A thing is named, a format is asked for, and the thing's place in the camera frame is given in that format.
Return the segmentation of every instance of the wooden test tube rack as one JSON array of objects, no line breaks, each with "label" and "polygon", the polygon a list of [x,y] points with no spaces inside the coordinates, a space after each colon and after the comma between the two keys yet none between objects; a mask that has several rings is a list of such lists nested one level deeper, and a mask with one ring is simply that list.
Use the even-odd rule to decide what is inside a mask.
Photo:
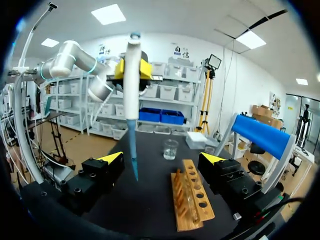
[{"label": "wooden test tube rack", "polygon": [[203,227],[213,219],[214,211],[192,160],[183,160],[185,172],[171,173],[173,203],[178,232]]}]

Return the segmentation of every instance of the lab equipment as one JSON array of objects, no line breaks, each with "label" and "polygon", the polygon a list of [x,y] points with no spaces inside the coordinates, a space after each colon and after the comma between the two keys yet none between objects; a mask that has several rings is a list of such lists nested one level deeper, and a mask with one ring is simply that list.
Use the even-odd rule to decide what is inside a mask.
[{"label": "lab equipment", "polygon": [[166,160],[174,160],[176,158],[179,143],[176,140],[167,139],[163,143],[163,157]]}]

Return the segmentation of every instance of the blue storage bin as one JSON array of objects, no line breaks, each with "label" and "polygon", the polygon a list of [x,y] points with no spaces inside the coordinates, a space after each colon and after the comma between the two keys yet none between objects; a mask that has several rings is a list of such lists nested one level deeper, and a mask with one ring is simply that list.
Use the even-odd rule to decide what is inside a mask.
[{"label": "blue storage bin", "polygon": [[143,107],[139,110],[139,120],[160,122],[161,109]]},{"label": "blue storage bin", "polygon": [[162,110],[161,122],[166,124],[184,124],[185,116],[180,111]]}]

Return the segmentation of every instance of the ceiling light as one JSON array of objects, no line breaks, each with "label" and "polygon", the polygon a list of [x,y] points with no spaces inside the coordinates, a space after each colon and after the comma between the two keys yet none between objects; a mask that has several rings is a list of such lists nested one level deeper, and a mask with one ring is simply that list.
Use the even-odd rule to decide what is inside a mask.
[{"label": "ceiling light", "polygon": [[306,86],[308,85],[307,79],[296,78],[295,80],[300,85],[306,85]]},{"label": "ceiling light", "polygon": [[246,45],[250,49],[256,49],[263,45],[266,45],[266,42],[263,41],[258,35],[253,31],[247,31],[236,39],[238,42]]},{"label": "ceiling light", "polygon": [[54,46],[58,45],[59,42],[50,38],[47,38],[46,40],[44,40],[41,45],[49,47],[49,48],[53,48]]},{"label": "ceiling light", "polygon": [[126,20],[118,4],[99,8],[91,13],[102,25],[124,22]]}]

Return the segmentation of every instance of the blue padded bar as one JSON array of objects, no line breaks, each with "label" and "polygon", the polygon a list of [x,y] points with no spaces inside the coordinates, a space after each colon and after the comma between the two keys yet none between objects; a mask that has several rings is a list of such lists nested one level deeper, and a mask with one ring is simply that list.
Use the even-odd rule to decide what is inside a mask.
[{"label": "blue padded bar", "polygon": [[236,116],[232,131],[257,144],[278,160],[281,159],[290,138],[285,132],[242,115]]}]

